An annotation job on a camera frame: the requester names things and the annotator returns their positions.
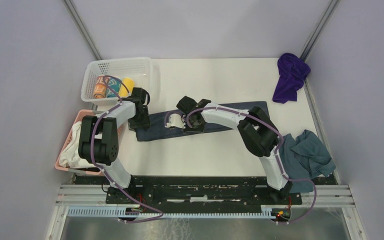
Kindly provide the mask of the dark grey towel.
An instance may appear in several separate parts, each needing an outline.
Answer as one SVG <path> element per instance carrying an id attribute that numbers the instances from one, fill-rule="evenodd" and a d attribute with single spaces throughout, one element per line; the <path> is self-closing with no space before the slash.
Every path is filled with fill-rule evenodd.
<path id="1" fill-rule="evenodd" d="M 261 108 L 269 117 L 269 109 L 266 101 L 248 101 L 236 103 L 223 103 L 221 106 L 240 110 L 251 110 L 253 107 Z M 178 109 L 171 111 L 158 112 L 149 115 L 150 127 L 136 128 L 136 139 L 138 142 L 150 142 L 156 140 L 164 140 L 178 137 L 185 137 L 200 134 L 200 132 L 184 132 L 182 128 L 166 128 L 165 122 L 167 114 L 183 115 Z"/>

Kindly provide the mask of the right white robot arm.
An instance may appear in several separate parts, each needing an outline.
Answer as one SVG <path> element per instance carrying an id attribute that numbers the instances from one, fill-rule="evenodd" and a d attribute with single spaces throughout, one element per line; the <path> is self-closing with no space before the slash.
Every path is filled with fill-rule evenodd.
<path id="1" fill-rule="evenodd" d="M 284 140 L 270 117 L 260 108 L 235 109 L 208 99 L 199 102 L 184 96 L 176 105 L 183 113 L 185 132 L 202 133 L 206 124 L 237 130 L 246 149 L 258 157 L 266 174 L 269 199 L 282 204 L 289 198 L 292 182 L 281 162 L 279 149 Z"/>

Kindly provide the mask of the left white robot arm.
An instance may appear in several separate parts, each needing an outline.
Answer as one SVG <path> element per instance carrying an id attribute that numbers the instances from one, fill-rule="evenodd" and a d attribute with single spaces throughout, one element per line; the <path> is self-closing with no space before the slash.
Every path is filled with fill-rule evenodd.
<path id="1" fill-rule="evenodd" d="M 81 120 L 80 158 L 100 169 L 110 185 L 119 188 L 118 197 L 127 204 L 136 200 L 138 191 L 130 185 L 132 175 L 118 160 L 118 129 L 124 123 L 130 130 L 148 129 L 151 126 L 149 102 L 150 94 L 143 88 L 134 87 L 129 97 L 122 98 L 109 110 Z"/>

